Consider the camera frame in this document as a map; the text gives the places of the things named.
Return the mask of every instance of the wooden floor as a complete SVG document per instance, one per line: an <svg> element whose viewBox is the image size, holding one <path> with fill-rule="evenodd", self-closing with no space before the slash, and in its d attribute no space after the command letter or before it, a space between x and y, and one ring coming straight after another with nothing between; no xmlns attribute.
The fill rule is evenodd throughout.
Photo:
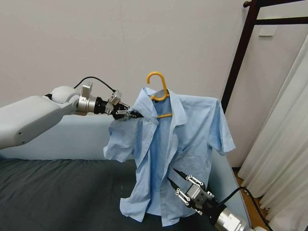
<svg viewBox="0 0 308 231"><path fill-rule="evenodd" d="M236 176L236 180L237 180L238 184L241 185L242 182L243 182L243 179L241 179L237 176L238 170L234 170L233 172ZM268 230L266 228L265 224L263 223L261 217L259 216L259 214L258 214L258 212L257 212L257 210L254 206L254 203L250 199L250 196L247 195L246 193L244 193L243 190L241 190L241 193L243 195L243 198L244 198L247 210L248 210L248 214L249 214L249 217L250 217L250 220L251 220L251 223L252 223L252 227L260 226L260 227L263 227L266 230ZM260 198L255 199L256 203L258 204L258 206L260 208L259 200L260 200ZM260 209L260 210L261 210L262 215L265 217L267 215L267 211L265 209Z"/></svg>

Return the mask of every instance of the black cable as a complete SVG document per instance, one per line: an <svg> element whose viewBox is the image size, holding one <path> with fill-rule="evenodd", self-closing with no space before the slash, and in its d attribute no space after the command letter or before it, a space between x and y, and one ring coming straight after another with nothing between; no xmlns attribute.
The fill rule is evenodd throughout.
<svg viewBox="0 0 308 231"><path fill-rule="evenodd" d="M85 77L83 78L76 86L74 86L74 88L77 88L84 80L88 79L88 78L94 78L98 81L100 81L101 83L103 83L104 85L106 85L107 88L109 88L110 90L112 90L112 92L115 92L114 89L112 89L108 84L106 84L104 81L102 81L101 79L94 77L94 76L89 76L89 77Z"/></svg>
<svg viewBox="0 0 308 231"><path fill-rule="evenodd" d="M269 223L266 221L266 219L264 218L264 216L262 215L258 205L255 202L254 197L252 196L251 192L246 188L246 187L238 187L236 190L234 190L229 196L226 197L226 199L224 199L223 201L221 201L220 203L218 203L217 206L223 205L225 204L228 200L230 200L230 198L232 198L234 196L234 194L236 194L239 190L244 189L248 192L248 195L250 197L250 199L252 200L252 202L254 203L254 206L256 207L259 216L261 217L262 221L264 222L264 224L266 225L266 227L268 227L268 229L270 231L273 231L273 229L269 226Z"/></svg>

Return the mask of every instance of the light switch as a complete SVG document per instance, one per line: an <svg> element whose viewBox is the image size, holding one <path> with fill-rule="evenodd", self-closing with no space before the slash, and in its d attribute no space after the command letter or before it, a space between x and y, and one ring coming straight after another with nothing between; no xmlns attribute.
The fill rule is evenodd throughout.
<svg viewBox="0 0 308 231"><path fill-rule="evenodd" d="M263 25L260 29L259 36L274 36L277 25Z"/></svg>

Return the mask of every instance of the shirt collar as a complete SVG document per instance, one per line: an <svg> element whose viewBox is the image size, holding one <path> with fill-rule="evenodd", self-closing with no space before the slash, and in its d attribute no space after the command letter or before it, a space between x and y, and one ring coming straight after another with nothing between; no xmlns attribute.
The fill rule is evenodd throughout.
<svg viewBox="0 0 308 231"><path fill-rule="evenodd" d="M175 125L177 126L186 124L187 116L178 95L169 89L168 91L170 95L172 116L175 119ZM150 88L142 88L135 104L132 107L133 109L140 112L145 118L157 118L157 112L154 108L151 98L149 97L149 95L153 94L160 98L164 95L164 90L155 91Z"/></svg>

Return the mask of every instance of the button-up shirt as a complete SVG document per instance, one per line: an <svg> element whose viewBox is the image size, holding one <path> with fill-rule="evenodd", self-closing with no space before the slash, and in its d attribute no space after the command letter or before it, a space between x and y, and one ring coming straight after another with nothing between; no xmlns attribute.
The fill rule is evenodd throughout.
<svg viewBox="0 0 308 231"><path fill-rule="evenodd" d="M220 101L210 97L177 95L169 91L164 101L152 101L164 92L143 88L132 107L144 117L115 120L104 148L107 159L135 159L136 185L129 198L121 198L123 215L142 222L144 214L161 216L163 226L195 213L175 195L167 177L182 191L190 183L173 169L193 175L207 185L212 149L220 154L235 148ZM172 117L157 118L172 113Z"/></svg>

